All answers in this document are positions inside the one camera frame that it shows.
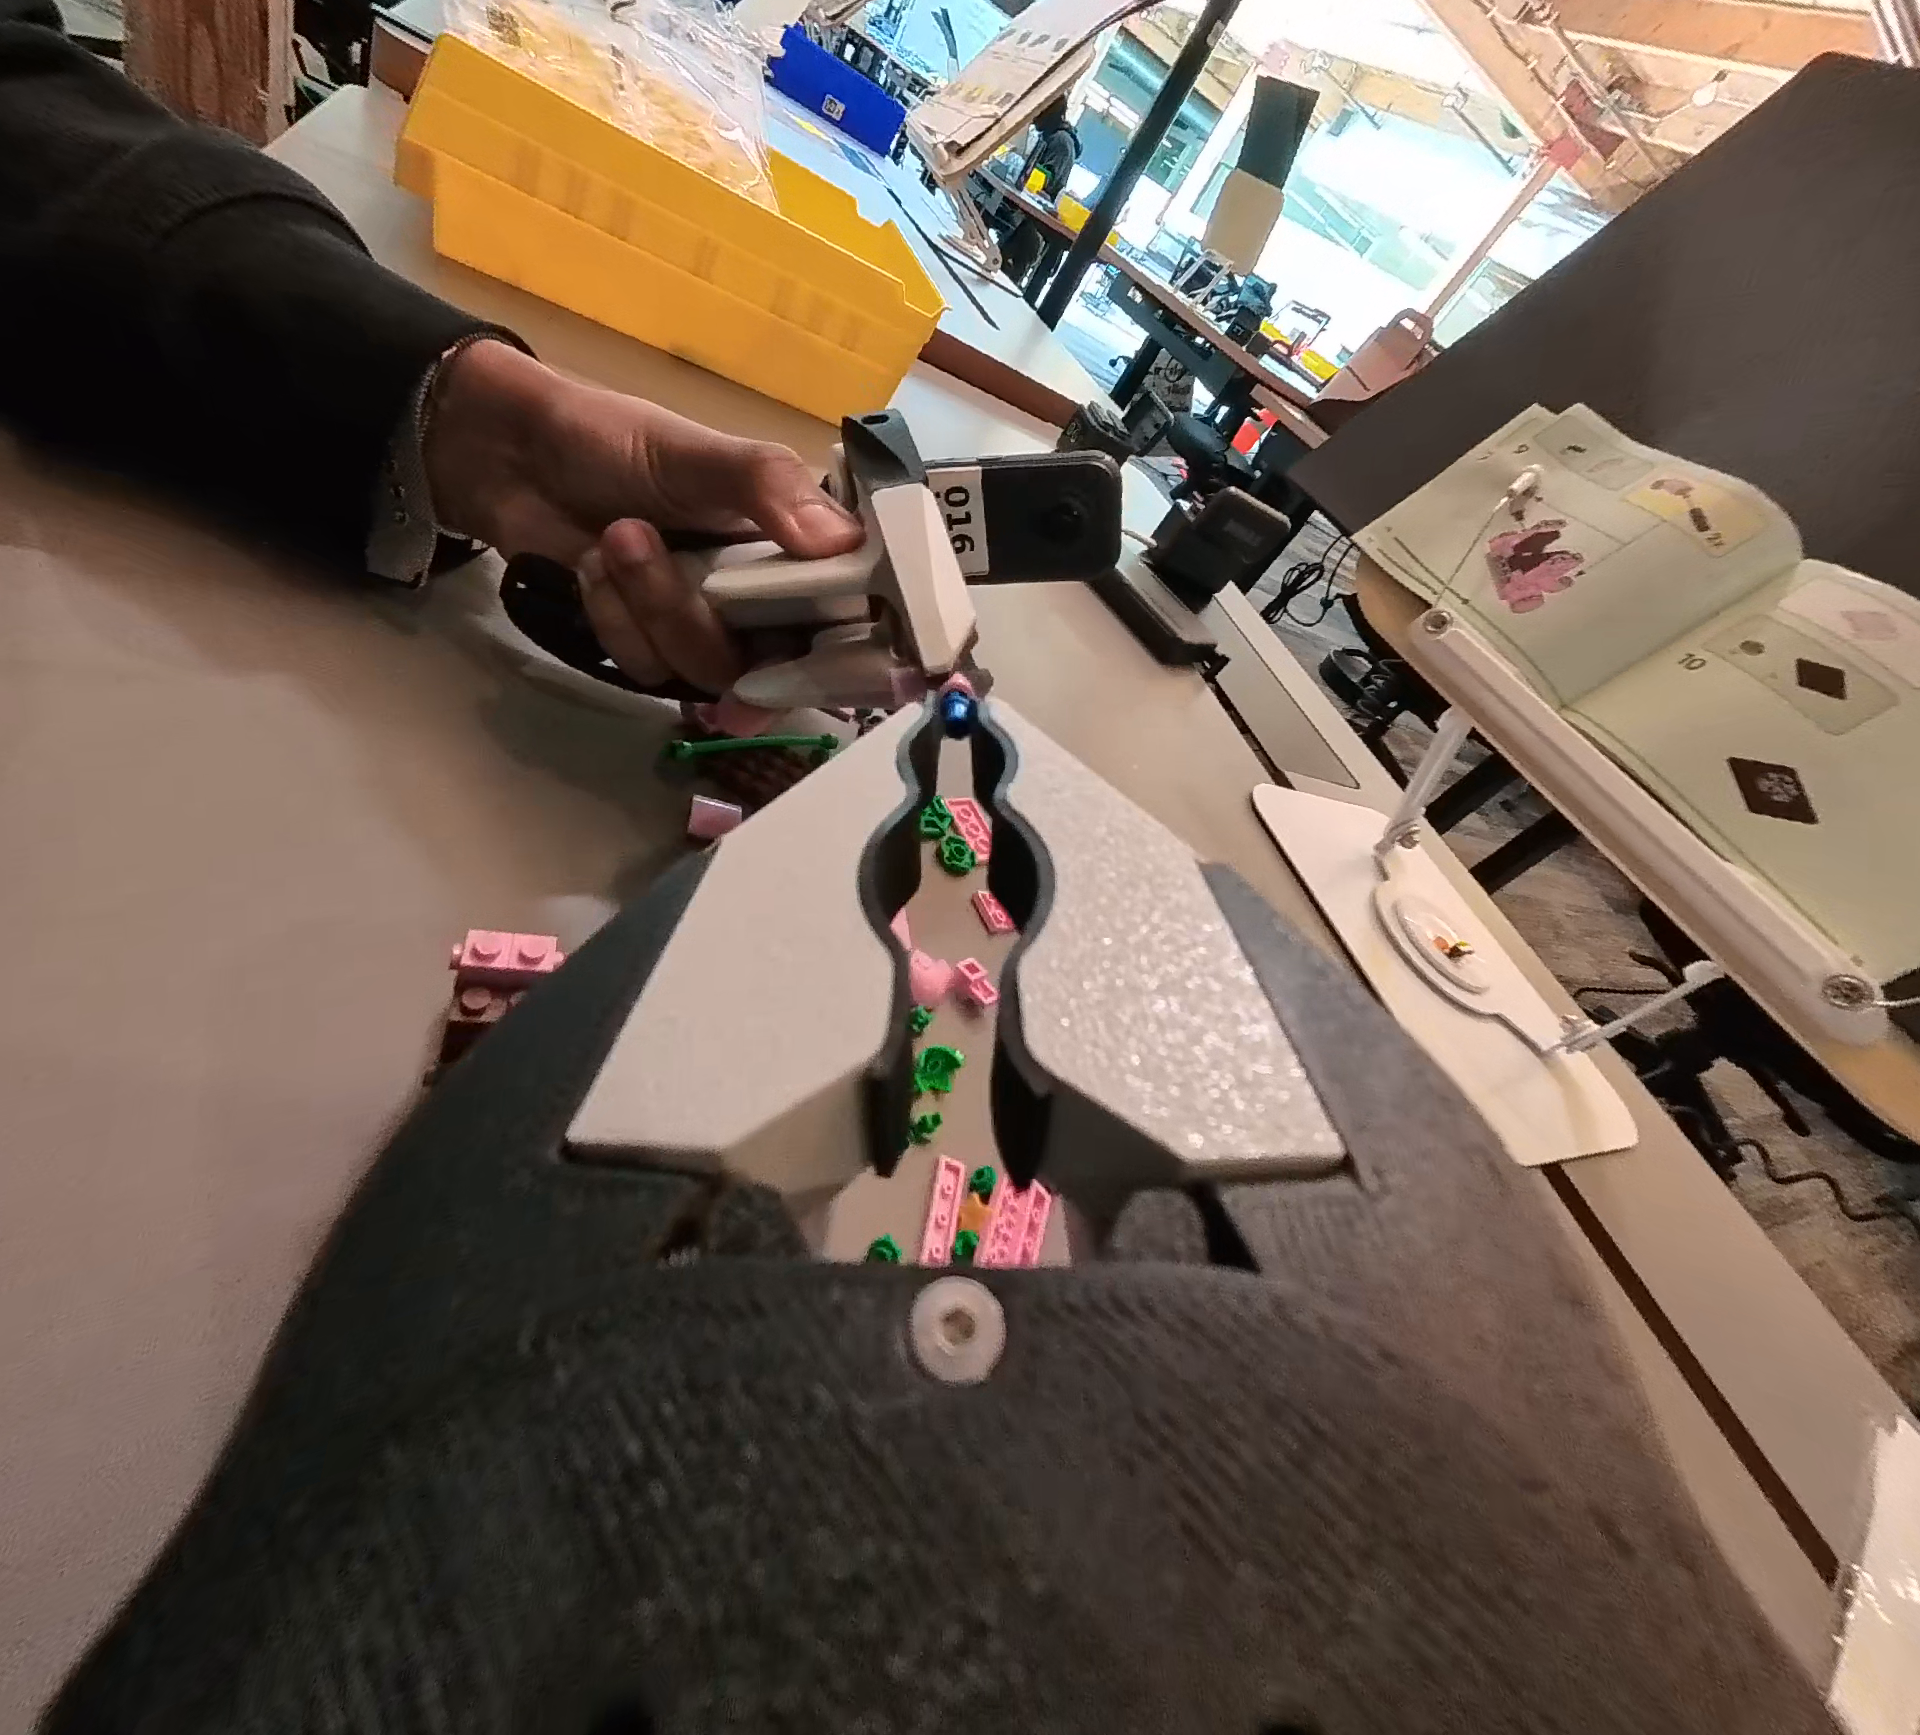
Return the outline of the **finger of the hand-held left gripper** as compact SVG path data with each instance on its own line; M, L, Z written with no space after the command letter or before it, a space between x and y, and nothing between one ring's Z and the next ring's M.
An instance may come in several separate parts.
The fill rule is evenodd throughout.
M947 682L978 638L974 598L949 547L947 516L930 486L896 481L874 493L874 517L908 655L925 676Z

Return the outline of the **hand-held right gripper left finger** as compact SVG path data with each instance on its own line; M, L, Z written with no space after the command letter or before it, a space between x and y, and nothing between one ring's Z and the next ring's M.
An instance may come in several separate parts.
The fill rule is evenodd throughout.
M925 1260L941 1164L909 1144L915 1038L908 948L918 889L913 812L933 716L901 710L825 771L726 834L614 930L581 1010L592 1057L561 1133L597 1185L692 1181L778 1195L863 1257Z

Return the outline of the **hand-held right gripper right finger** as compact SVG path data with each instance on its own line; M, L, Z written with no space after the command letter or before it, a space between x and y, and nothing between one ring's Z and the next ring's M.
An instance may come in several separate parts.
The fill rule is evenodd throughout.
M974 784L1020 926L994 1138L1054 1195L1064 1243L1110 1243L1143 1195L1341 1195L1348 1144L1284 1013L1286 923L999 695Z

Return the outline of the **person's left forearm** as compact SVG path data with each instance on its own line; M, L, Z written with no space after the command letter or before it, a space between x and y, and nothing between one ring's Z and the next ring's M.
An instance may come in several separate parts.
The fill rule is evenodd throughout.
M478 543L426 431L509 331L374 261L257 146L4 0L4 427L308 560L421 585Z

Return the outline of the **black box device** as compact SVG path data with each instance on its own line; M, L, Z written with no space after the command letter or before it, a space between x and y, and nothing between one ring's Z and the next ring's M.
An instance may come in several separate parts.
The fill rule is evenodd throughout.
M1274 503L1240 486L1192 503L1177 500L1161 533L1151 569L1195 610L1224 585L1248 589L1289 547L1295 527Z

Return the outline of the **brown square toy plate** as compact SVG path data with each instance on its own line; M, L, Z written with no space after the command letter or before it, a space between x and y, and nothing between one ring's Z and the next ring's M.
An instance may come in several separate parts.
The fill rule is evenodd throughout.
M701 764L671 764L701 796L735 802L747 813L780 800L808 771L796 754L722 754Z

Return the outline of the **work desk with black legs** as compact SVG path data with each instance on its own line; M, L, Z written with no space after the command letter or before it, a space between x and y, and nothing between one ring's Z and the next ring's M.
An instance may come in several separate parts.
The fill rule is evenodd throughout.
M1267 410L1305 447L1317 447L1333 434L1322 398L1310 393L1274 343L1240 343L1168 282L1112 246L1105 246L1099 258L1110 269L1115 310L1143 331L1141 348L1112 389L1117 409L1143 392L1151 364L1167 353L1213 393L1222 427L1240 427L1257 410Z

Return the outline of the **scattered pink toy bricks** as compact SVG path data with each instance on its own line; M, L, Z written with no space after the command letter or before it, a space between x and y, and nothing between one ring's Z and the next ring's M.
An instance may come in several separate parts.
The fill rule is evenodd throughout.
M947 1267L1002 1212L998 967L971 741L903 706L725 837L649 988L656 1154L715 1185L671 1262L787 1248Z

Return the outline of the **brown bag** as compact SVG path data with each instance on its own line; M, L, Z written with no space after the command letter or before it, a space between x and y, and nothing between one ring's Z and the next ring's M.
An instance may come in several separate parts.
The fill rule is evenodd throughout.
M1341 364L1317 400L1310 403L1310 415L1324 426L1348 417L1364 403L1427 368L1433 358L1433 315L1413 306L1399 310Z

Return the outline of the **white book stand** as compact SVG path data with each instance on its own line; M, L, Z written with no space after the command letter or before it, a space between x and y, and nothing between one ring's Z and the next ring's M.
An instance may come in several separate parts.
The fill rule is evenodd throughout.
M1398 653L1444 700L1440 734L1398 812L1261 786L1254 812L1343 938L1395 1019L1444 1067L1521 1167L1552 1167L1638 1141L1597 1062L1624 1023L1557 1016L1437 861L1433 791L1467 731L1497 748L1581 824L1703 948L1680 986L1737 986L1793 1038L1885 1044L1897 1013L1865 979L1793 983L1825 947L1748 875L1714 858L1595 741L1426 606Z

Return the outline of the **black pole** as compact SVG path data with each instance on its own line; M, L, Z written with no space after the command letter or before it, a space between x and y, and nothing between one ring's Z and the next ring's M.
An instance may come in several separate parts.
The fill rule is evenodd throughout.
M1143 172L1157 155L1157 146L1168 134L1171 123L1177 122L1184 103L1195 93L1199 74L1209 65L1209 55L1213 53L1217 41L1227 30L1237 9L1243 0L1209 0L1189 30L1181 53L1168 62L1168 77L1162 88L1155 93L1147 116L1141 117L1141 127L1129 146L1124 148L1122 160L1115 168L1106 175L1092 210L1085 222L1085 227L1077 233L1070 243L1070 250L1064 253L1063 265L1054 269L1050 282L1041 288L1040 305L1037 305L1037 319L1047 327L1055 330L1078 293L1082 282L1092 269L1110 231L1117 226L1117 217L1126 210L1126 203L1132 198L1132 188L1141 184Z

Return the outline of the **small blue plastic bin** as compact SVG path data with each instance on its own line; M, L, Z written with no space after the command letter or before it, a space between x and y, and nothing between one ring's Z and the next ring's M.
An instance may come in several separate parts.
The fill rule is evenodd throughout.
M773 89L842 137L880 157L899 153L908 103L816 41L802 22L782 29L778 53L766 60L763 70Z

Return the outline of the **cardboard book stand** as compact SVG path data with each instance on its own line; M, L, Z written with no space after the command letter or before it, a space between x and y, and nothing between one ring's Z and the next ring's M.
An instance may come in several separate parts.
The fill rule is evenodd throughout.
M1162 0L1037 0L908 116L909 148L954 208L951 233L939 240L949 258L970 258L988 279L999 274L998 240L967 184L1041 108L1095 68L1106 30L1157 3Z

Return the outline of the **clear plastic bag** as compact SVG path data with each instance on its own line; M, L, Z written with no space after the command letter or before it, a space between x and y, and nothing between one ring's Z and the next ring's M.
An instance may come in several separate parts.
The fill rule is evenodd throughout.
M778 210L763 44L718 0L445 0L445 30Z

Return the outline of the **dark partition panel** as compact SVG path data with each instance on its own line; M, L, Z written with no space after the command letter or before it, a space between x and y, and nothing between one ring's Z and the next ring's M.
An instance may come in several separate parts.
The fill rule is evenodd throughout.
M1585 403L1917 593L1917 70L1820 55L1295 468L1371 523L1524 409Z

